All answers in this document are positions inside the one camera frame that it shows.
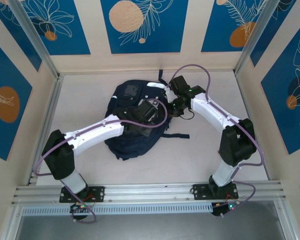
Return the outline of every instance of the navy backpack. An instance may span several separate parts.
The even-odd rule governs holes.
[[[159,71],[159,82],[146,80],[128,80],[116,87],[108,104],[105,116],[109,116],[116,108],[138,106],[146,99],[158,99],[167,104],[164,87],[167,83],[161,78],[163,71]],[[158,109],[158,114],[152,120],[154,124],[163,121],[165,117],[164,108],[156,101],[150,101]],[[165,134],[169,128],[172,117],[168,117],[165,123],[153,128],[149,136],[140,133],[123,133],[120,136],[107,139],[105,142],[117,159],[127,160],[136,158],[148,152],[159,140],[159,138],[183,138],[189,139],[188,134]]]

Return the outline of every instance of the vented metal strip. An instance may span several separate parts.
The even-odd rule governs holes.
[[[180,213],[212,213],[209,202],[190,204],[126,204],[95,205],[92,208],[96,215],[127,214],[180,214]],[[76,215],[91,215],[88,210]],[[28,206],[23,209],[22,216],[68,216],[70,206]]]

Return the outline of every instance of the white tabletop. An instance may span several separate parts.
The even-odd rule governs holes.
[[[210,97],[225,110],[241,119],[247,112],[232,71],[211,72]],[[172,72],[165,72],[169,81]],[[206,88],[207,76],[200,71],[183,71],[187,83]],[[51,131],[70,132],[101,121],[116,86],[126,80],[158,79],[152,71],[116,72],[86,75],[66,75],[61,88]],[[145,155],[126,161],[117,160],[104,142],[95,145],[75,158],[75,167],[88,184],[158,184],[207,182],[218,168],[220,133],[202,116],[192,120],[174,118],[166,133],[189,134],[190,139],[160,138]],[[259,163],[258,152],[248,160]],[[41,173],[48,173],[45,163]],[[236,180],[267,180],[264,167],[243,167]],[[60,185],[52,176],[39,177],[37,185]]]

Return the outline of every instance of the cable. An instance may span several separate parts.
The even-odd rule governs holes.
[[[259,146],[259,144],[256,142],[256,140],[235,120],[233,120],[231,117],[229,117],[224,111],[222,111],[219,107],[217,107],[213,102],[209,102],[209,88],[210,88],[210,84],[211,84],[211,76],[210,73],[208,72],[207,69],[205,69],[203,66],[200,66],[198,64],[187,64],[184,65],[182,67],[180,67],[177,71],[175,71],[175,73],[173,74],[171,80],[173,80],[175,78],[175,76],[177,75],[177,73],[181,70],[184,69],[186,67],[198,67],[200,69],[202,69],[203,71],[206,72],[207,76],[208,76],[208,84],[206,86],[206,90],[205,90],[205,99],[208,101],[209,104],[211,104],[212,107],[214,107],[218,112],[220,112],[223,116],[225,116],[226,118],[229,119],[230,122],[232,122],[233,124],[235,124],[249,139],[250,141],[255,145],[256,149],[258,150],[259,154],[260,154],[260,163],[242,163],[240,165],[237,166],[237,168],[234,170],[233,174],[231,175],[230,179],[232,179],[232,182],[235,184],[243,184],[243,185],[247,185],[247,186],[251,186],[253,188],[253,192],[252,194],[243,202],[241,202],[235,209],[237,209],[238,207],[242,206],[243,204],[245,204],[247,201],[249,201],[256,193],[256,188],[254,185],[250,184],[250,183],[246,183],[246,182],[242,182],[242,181],[234,181],[233,178],[234,176],[237,174],[237,172],[239,171],[239,169],[243,166],[253,166],[253,167],[260,167],[263,166],[265,164],[265,157],[264,154]],[[225,215],[229,214],[231,211],[225,213],[222,215],[222,217],[224,217]]]
[[[184,117],[182,117],[182,116],[180,115],[180,118],[182,118],[182,119],[184,119],[184,120],[191,120],[191,119],[193,119],[193,118],[195,117],[195,113],[194,113],[193,111],[191,111],[191,109],[189,109],[189,108],[188,108],[188,111],[189,111],[190,113],[192,113],[192,117],[190,117],[190,118],[184,118]]]
[[[51,154],[54,150],[56,150],[57,148],[59,148],[60,146],[62,146],[63,144],[69,142],[70,140],[76,138],[76,137],[79,137],[80,135],[82,134],[85,134],[85,133],[88,133],[94,129],[97,129],[101,126],[104,126],[104,125],[108,125],[108,124],[114,124],[114,123],[128,123],[128,124],[134,124],[134,125],[137,125],[137,126],[140,126],[140,127],[143,127],[143,128],[150,128],[150,129],[153,129],[153,128],[157,128],[159,126],[161,126],[162,124],[164,124],[168,118],[168,110],[166,108],[166,106],[164,105],[163,102],[161,102],[160,100],[158,99],[154,99],[154,98],[150,98],[148,99],[148,101],[150,100],[153,100],[153,101],[156,101],[158,102],[159,104],[162,105],[163,109],[164,109],[164,119],[162,120],[162,122],[156,124],[156,125],[146,125],[146,124],[142,124],[142,123],[138,123],[138,122],[135,122],[135,121],[130,121],[130,120],[112,120],[112,121],[107,121],[105,123],[100,123],[98,125],[95,125],[95,126],[92,126],[92,127],[89,127],[88,129],[86,130],[83,130],[81,132],[78,132],[77,134],[75,134],[75,136],[71,136],[65,140],[63,140],[62,142],[58,143],[57,145],[53,146],[51,149],[49,149],[41,158],[40,160],[37,162],[37,164],[34,166],[33,168],[33,173],[34,175],[38,176],[38,177],[42,177],[42,176],[50,176],[52,175],[52,173],[38,173],[38,167],[41,165],[41,163],[43,162],[43,160],[49,155]],[[75,212],[77,212],[78,208],[75,209],[72,214],[71,214],[71,217],[73,218],[74,221],[76,221],[77,223],[81,223],[81,224],[93,224],[97,221],[97,216],[96,214],[94,213],[94,211],[88,206],[86,205],[74,192],[71,191],[71,189],[63,182],[60,180],[60,182],[64,185],[64,187],[69,191],[69,193],[74,196],[75,199],[77,199],[82,205],[85,205],[86,208],[88,209],[89,212],[92,213],[93,215],[93,220],[92,221],[77,221],[75,220],[74,218],[74,214]]]

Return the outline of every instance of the metal bracket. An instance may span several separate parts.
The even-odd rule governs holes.
[[[91,186],[87,192],[87,199],[81,199],[85,203],[103,203],[105,195],[104,186]],[[65,188],[61,189],[60,203],[76,203],[78,200]]]
[[[194,195],[194,200],[225,200],[228,195],[233,197],[233,199],[238,199],[238,190],[237,186],[234,183],[229,183],[226,186],[220,187],[215,194],[209,189],[209,184],[194,184],[192,186]]]

